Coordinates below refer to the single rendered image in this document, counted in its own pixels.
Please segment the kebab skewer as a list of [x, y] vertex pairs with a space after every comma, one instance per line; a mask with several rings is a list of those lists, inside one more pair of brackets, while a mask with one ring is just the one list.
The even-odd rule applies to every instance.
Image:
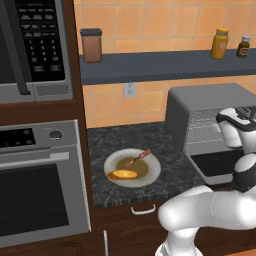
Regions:
[[132, 165], [132, 164], [135, 163], [138, 159], [145, 158], [146, 156], [148, 156], [149, 154], [151, 154], [151, 152], [152, 152], [153, 149], [154, 149], [154, 148], [144, 150], [144, 151], [143, 151], [142, 153], [140, 153], [136, 158], [134, 158], [133, 160], [127, 162], [126, 167]]

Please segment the golden baguette bread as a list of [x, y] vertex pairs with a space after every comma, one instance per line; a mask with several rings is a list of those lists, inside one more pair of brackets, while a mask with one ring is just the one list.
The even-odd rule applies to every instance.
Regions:
[[130, 180], [137, 177], [137, 173], [131, 170], [114, 170], [107, 174], [112, 180]]

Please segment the silver toaster oven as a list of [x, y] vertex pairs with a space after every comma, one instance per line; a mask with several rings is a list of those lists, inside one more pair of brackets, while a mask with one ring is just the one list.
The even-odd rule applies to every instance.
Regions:
[[218, 112], [228, 107], [238, 108], [256, 121], [256, 95], [236, 83], [169, 90], [166, 126], [188, 159], [191, 155], [238, 150], [225, 145], [216, 122]]

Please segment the toaster oven glass door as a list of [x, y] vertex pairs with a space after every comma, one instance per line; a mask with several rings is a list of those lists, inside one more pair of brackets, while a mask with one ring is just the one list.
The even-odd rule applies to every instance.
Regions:
[[236, 162], [244, 155], [241, 149], [191, 155], [189, 159], [208, 185], [230, 183]]

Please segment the silver microwave oven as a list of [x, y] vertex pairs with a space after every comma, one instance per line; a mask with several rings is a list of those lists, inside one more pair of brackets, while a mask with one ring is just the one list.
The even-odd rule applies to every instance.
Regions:
[[19, 96], [0, 23], [0, 104], [73, 97], [63, 0], [14, 0], [31, 80]]

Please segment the brown wooden cupboard door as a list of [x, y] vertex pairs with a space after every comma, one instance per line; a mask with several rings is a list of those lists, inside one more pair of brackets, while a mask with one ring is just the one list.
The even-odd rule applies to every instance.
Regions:
[[167, 232], [153, 224], [118, 224], [107, 229], [108, 256], [155, 256]]

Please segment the silver built-in oven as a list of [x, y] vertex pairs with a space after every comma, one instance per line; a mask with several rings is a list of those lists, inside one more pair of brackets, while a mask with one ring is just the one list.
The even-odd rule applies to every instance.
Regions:
[[0, 248], [91, 230], [78, 122], [0, 126], [0, 163], [61, 152], [69, 159], [0, 170]]

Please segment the white round plate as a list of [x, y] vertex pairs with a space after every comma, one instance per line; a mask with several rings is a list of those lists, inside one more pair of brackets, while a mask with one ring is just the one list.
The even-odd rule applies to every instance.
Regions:
[[130, 166], [126, 164], [136, 158], [142, 149], [127, 148], [118, 150], [107, 157], [104, 163], [104, 172], [108, 174], [114, 170], [132, 170], [138, 173], [138, 176], [129, 180], [113, 180], [111, 182], [128, 188], [138, 188], [152, 184], [157, 180], [161, 173], [161, 165], [158, 159], [150, 153], [142, 159], [138, 159]]

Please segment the brown wooden drawer front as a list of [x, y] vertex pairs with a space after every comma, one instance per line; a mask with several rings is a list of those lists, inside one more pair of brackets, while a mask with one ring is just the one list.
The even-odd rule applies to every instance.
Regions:
[[[94, 210], [95, 226], [99, 229], [108, 228], [113, 224], [121, 224], [122, 222], [132, 222], [141, 224], [151, 218], [157, 216], [157, 209], [163, 203], [162, 200], [136, 202], [121, 206], [109, 208], [98, 208]], [[153, 208], [156, 210], [153, 213], [135, 215], [135, 212], [149, 211]]]

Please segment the brown jar with black lid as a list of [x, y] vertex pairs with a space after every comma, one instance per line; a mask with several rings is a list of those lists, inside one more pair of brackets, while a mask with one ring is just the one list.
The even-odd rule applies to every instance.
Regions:
[[83, 56], [86, 63], [99, 63], [102, 61], [102, 30], [99, 28], [81, 29]]

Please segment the yellow mustard bottle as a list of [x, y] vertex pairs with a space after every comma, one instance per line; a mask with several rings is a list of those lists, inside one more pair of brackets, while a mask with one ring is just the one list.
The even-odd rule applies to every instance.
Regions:
[[213, 59], [223, 59], [229, 40], [229, 30], [227, 28], [218, 28], [213, 38], [210, 56]]

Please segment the dark brown sauce bottle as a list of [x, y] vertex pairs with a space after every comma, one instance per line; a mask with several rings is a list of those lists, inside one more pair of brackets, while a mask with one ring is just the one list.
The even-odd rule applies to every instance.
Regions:
[[241, 42], [238, 45], [236, 56], [241, 58], [246, 57], [248, 55], [249, 48], [250, 48], [250, 37], [243, 36]]

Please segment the white wall outlet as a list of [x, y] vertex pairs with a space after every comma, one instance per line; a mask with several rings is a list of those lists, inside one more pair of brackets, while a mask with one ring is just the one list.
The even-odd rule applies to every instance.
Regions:
[[135, 98], [136, 97], [136, 83], [128, 82], [123, 84], [123, 97]]

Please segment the dark grey wall shelf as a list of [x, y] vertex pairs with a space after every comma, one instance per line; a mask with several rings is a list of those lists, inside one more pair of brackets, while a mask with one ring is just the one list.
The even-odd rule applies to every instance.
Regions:
[[100, 63], [80, 55], [83, 85], [256, 75], [256, 48], [245, 58], [229, 49], [223, 59], [209, 50], [104, 54]]

